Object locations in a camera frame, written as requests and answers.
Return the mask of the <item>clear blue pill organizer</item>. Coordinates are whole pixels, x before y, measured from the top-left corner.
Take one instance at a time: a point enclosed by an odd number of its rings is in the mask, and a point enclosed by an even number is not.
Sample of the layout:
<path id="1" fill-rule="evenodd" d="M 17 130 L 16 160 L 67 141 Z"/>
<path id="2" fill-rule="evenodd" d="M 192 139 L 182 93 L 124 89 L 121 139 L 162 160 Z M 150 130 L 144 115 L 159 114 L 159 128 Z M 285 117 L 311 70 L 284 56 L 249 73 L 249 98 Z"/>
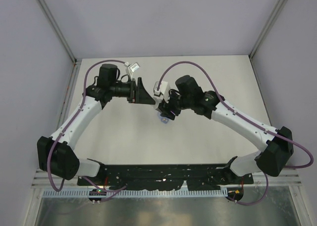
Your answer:
<path id="1" fill-rule="evenodd" d="M 158 118 L 159 118 L 159 120 L 160 120 L 162 123 L 164 123 L 164 124 L 167 124 L 167 123 L 170 121 L 170 119 L 168 119 L 167 117 L 161 116 L 160 113 L 158 113 Z"/>

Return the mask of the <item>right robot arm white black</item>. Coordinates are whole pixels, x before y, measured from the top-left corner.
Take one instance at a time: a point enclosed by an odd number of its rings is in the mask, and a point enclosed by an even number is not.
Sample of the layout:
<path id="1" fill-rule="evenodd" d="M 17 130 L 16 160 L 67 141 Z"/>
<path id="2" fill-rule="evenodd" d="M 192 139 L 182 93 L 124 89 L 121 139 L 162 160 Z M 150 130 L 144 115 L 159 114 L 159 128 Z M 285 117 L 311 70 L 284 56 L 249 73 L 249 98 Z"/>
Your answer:
<path id="1" fill-rule="evenodd" d="M 227 164 L 224 178 L 236 183 L 248 173 L 263 172 L 277 177 L 294 153 L 289 140 L 292 132 L 283 126 L 277 129 L 249 116 L 241 117 L 223 96 L 214 91 L 204 92 L 196 80 L 185 75 L 176 80 L 176 89 L 165 81 L 156 82 L 154 96 L 159 98 L 158 111 L 162 117 L 174 120 L 182 110 L 193 110 L 197 115 L 219 122 L 234 130 L 253 145 L 257 151 L 242 157 L 235 156 Z"/>

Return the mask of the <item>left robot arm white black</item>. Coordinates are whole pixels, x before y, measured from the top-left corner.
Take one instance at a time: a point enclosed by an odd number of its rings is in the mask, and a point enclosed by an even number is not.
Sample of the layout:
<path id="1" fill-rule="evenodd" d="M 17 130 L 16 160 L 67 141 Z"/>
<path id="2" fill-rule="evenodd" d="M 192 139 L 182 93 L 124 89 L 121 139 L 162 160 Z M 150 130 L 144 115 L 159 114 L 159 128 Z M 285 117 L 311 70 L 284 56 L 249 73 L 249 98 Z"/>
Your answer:
<path id="1" fill-rule="evenodd" d="M 75 176 L 87 176 L 94 185 L 105 182 L 102 163 L 79 159 L 75 146 L 90 122 L 114 97 L 126 98 L 132 104 L 154 105 L 155 101 L 144 88 L 141 78 L 119 79 L 116 65 L 105 63 L 99 69 L 94 83 L 85 87 L 81 102 L 50 137 L 42 136 L 37 142 L 39 167 L 45 172 L 71 180 Z"/>

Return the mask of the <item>white vitamin pill bottle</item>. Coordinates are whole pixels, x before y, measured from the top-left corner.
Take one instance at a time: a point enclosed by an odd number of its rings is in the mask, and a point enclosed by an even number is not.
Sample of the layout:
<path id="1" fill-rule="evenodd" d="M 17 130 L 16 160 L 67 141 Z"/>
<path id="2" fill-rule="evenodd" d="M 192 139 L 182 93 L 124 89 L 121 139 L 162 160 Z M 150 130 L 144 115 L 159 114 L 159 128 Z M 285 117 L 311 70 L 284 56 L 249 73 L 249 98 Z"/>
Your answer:
<path id="1" fill-rule="evenodd" d="M 160 109 L 159 109 L 160 104 L 161 104 L 161 100 L 156 100 L 156 103 L 153 106 L 153 108 L 158 112 L 160 112 Z"/>

